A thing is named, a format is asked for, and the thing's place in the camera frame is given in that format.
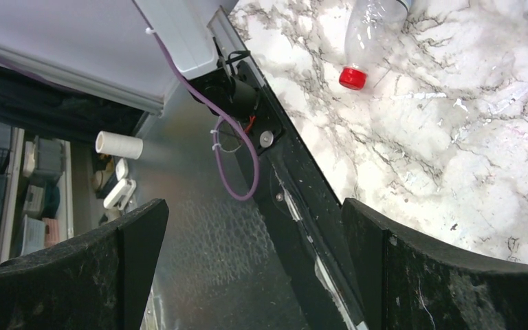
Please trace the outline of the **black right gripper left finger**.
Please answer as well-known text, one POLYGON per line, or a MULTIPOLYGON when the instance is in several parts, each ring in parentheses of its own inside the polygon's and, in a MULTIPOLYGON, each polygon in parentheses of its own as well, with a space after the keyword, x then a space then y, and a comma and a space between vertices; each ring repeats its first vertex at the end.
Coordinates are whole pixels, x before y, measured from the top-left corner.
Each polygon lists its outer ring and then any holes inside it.
POLYGON ((169 209, 120 218, 0 265, 0 329, 139 329, 169 209))

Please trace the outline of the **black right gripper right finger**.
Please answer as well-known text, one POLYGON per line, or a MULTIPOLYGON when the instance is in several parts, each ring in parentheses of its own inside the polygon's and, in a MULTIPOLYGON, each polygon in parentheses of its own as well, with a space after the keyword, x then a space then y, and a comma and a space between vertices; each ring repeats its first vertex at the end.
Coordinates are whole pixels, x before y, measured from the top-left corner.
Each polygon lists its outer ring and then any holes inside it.
POLYGON ((370 329, 528 329, 528 265, 444 243, 356 199, 341 217, 370 329))

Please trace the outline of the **red label bottle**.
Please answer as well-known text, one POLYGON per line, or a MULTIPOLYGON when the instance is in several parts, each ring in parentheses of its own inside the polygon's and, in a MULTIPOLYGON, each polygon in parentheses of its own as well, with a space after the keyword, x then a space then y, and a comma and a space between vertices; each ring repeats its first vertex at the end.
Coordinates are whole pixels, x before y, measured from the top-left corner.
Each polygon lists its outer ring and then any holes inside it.
POLYGON ((398 0, 355 2, 344 40, 345 65, 339 77, 343 87, 364 88, 370 72, 391 52, 412 6, 412 1, 398 0))

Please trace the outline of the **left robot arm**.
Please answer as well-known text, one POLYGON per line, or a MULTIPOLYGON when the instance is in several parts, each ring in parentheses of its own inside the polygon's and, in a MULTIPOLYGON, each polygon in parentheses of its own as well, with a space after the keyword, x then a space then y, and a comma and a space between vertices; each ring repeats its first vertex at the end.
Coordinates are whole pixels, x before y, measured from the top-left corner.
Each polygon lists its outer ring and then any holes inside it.
POLYGON ((135 4, 188 80, 217 68, 216 46, 208 24, 223 1, 136 0, 135 4))

